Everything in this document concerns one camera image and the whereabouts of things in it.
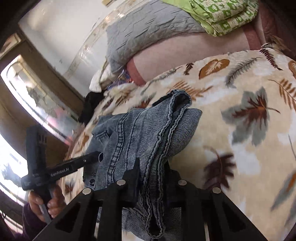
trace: white wall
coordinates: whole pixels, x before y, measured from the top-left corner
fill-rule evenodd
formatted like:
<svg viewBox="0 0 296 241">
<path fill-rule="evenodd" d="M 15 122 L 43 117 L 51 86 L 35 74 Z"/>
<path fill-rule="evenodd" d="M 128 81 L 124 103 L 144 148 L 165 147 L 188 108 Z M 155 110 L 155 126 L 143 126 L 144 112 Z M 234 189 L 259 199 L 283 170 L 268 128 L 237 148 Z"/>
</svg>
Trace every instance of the white wall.
<svg viewBox="0 0 296 241">
<path fill-rule="evenodd" d="M 101 0 L 41 0 L 19 25 L 43 57 L 63 75 L 92 30 L 122 2 L 117 0 L 106 7 Z M 104 60 L 105 36 L 102 41 L 95 43 L 95 53 L 89 53 L 79 65 L 79 73 L 68 79 L 83 96 L 89 92 L 91 77 Z"/>
</svg>

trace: purple sleeve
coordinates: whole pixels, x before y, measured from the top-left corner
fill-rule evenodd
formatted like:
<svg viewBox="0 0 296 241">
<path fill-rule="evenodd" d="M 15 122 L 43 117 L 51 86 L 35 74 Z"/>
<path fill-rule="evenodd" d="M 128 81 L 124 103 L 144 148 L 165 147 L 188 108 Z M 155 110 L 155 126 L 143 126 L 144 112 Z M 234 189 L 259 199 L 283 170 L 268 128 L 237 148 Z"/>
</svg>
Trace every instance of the purple sleeve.
<svg viewBox="0 0 296 241">
<path fill-rule="evenodd" d="M 31 210 L 29 203 L 24 205 L 22 211 L 23 233 L 15 235 L 15 241 L 32 241 L 46 226 Z"/>
</svg>

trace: beige blanket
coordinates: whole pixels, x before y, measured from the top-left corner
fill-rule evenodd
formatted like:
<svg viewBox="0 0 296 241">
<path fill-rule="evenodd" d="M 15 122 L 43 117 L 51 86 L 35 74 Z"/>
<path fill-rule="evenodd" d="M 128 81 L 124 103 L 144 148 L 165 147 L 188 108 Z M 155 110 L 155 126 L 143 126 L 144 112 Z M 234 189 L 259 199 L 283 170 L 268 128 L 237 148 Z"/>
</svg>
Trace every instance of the beige blanket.
<svg viewBox="0 0 296 241">
<path fill-rule="evenodd" d="M 266 48 L 208 57 L 141 88 L 121 85 L 96 108 L 71 157 L 84 154 L 99 116 L 147 108 L 171 89 L 185 89 L 203 114 L 171 168 L 197 187 L 221 186 L 268 240 L 283 240 L 296 220 L 295 77 L 296 62 Z M 212 162 L 218 170 L 204 170 Z M 67 202 L 83 189 L 82 173 L 63 178 Z"/>
</svg>

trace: striped denim fabric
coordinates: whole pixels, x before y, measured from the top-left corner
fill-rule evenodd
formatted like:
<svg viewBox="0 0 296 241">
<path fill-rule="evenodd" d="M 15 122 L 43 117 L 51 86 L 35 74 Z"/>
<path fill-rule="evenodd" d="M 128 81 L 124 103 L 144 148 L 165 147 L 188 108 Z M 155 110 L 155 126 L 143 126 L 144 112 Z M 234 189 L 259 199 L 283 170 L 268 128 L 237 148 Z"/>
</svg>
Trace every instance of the striped denim fabric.
<svg viewBox="0 0 296 241">
<path fill-rule="evenodd" d="M 100 117 L 92 131 L 87 153 L 101 151 L 104 159 L 84 167 L 86 187 L 106 188 L 140 158 L 137 206 L 123 209 L 122 229 L 146 241 L 181 240 L 181 210 L 168 209 L 163 202 L 164 165 L 185 148 L 195 132 L 202 112 L 188 109 L 191 103 L 185 91 L 172 90 L 150 108 Z"/>
</svg>

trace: folded green quilt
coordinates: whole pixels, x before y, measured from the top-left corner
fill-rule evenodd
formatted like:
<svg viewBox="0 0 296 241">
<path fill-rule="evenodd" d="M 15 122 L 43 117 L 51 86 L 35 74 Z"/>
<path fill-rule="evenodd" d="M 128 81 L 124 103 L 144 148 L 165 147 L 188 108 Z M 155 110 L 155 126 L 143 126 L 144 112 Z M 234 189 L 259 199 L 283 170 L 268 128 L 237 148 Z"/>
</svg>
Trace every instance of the folded green quilt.
<svg viewBox="0 0 296 241">
<path fill-rule="evenodd" d="M 208 34 L 221 36 L 252 21 L 258 0 L 163 0 L 188 12 Z"/>
</svg>

